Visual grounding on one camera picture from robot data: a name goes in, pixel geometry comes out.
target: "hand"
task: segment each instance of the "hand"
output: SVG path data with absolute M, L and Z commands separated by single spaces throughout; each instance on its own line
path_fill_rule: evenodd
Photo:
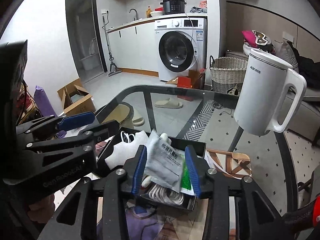
M 31 221 L 46 224 L 55 210 L 54 194 L 43 198 L 37 203 L 29 205 L 29 208 L 31 210 L 28 211 L 28 217 Z

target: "white pitcher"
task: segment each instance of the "white pitcher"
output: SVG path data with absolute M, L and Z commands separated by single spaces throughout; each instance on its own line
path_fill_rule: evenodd
M 279 124 L 278 115 L 290 86 L 296 96 L 284 122 Z M 306 88 L 306 80 L 292 70 L 292 65 L 252 49 L 234 118 L 242 129 L 254 135 L 262 136 L 270 130 L 281 133 L 300 106 Z

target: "yellow bottle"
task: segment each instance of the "yellow bottle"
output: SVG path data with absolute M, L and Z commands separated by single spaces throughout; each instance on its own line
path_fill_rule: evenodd
M 152 10 L 150 9 L 150 6 L 148 6 L 148 10 L 146 11 L 146 14 L 147 14 L 147 18 L 151 18 L 151 12 Z

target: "pitcher lid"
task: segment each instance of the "pitcher lid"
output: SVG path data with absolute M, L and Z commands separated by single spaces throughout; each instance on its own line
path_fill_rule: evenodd
M 285 60 L 276 57 L 270 53 L 267 53 L 263 50 L 259 49 L 251 49 L 250 54 L 257 57 L 258 59 L 264 60 L 268 63 L 271 63 L 272 65 L 275 65 L 281 69 L 287 70 L 288 68 L 293 69 L 292 65 Z

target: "light switch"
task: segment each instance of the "light switch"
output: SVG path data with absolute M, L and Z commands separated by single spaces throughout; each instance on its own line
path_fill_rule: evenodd
M 289 33 L 283 32 L 282 37 L 286 39 L 287 41 L 291 41 L 292 43 L 294 42 L 294 37 L 290 35 Z

